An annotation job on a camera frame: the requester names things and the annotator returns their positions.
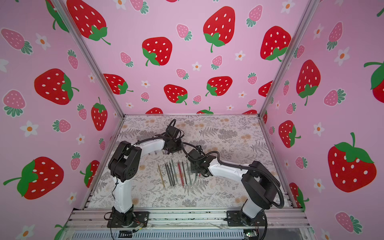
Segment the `yellow pencil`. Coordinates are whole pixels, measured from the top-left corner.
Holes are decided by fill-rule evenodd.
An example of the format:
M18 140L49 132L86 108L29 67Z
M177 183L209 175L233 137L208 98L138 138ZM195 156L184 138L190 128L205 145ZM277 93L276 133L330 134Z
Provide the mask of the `yellow pencil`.
M164 177L163 177L163 173L162 173L162 170L161 170L160 165L158 165L158 171L159 171L159 175L160 175L161 183L162 183L163 188L164 188L164 190L165 190L165 189L166 189L166 185L165 185L165 181L164 181Z

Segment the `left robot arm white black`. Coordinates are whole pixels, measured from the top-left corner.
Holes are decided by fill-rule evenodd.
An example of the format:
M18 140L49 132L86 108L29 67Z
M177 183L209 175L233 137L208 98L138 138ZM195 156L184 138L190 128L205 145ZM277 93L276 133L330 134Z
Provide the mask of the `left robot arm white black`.
M108 163L111 176L117 182L114 212L126 214L133 210L132 179L139 170L141 157L161 150L167 154L178 152L182 149L183 136L182 131L176 128L176 120L173 119L162 134L136 143L119 143Z

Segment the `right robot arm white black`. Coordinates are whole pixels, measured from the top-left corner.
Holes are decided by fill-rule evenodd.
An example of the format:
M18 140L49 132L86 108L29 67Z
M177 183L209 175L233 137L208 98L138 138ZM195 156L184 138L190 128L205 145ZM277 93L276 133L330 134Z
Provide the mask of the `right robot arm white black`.
M249 219L271 206L282 209L285 205L280 182L258 161L240 165L222 161L217 151L204 154L198 150L186 153L186 158L203 176L223 177L241 183L249 198L242 207L242 213Z

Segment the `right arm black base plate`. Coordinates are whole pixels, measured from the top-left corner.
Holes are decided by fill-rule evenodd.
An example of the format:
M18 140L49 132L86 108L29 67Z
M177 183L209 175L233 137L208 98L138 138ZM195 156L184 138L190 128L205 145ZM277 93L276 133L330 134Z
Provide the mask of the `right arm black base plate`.
M250 218L242 211L227 211L224 221L230 227L264 227L268 224L265 211L259 212L254 218Z

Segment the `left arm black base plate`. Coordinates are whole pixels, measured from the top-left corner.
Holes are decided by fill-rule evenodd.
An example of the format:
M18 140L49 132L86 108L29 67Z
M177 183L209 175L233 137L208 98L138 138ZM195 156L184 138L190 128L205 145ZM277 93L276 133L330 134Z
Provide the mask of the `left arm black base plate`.
M146 228L150 212L120 212L111 213L107 227L108 228Z

